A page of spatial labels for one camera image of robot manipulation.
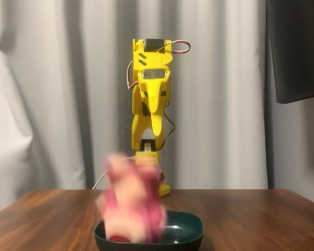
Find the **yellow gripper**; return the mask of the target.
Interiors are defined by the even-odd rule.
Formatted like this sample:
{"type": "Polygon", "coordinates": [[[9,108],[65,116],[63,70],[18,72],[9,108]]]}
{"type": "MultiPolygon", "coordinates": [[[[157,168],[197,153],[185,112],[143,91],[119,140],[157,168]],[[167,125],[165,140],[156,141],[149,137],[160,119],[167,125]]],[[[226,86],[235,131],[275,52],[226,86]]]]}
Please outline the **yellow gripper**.
{"type": "Polygon", "coordinates": [[[155,136],[162,133],[162,113],[171,95],[170,76],[167,67],[142,69],[138,73],[141,98],[150,112],[152,131],[155,136]]]}

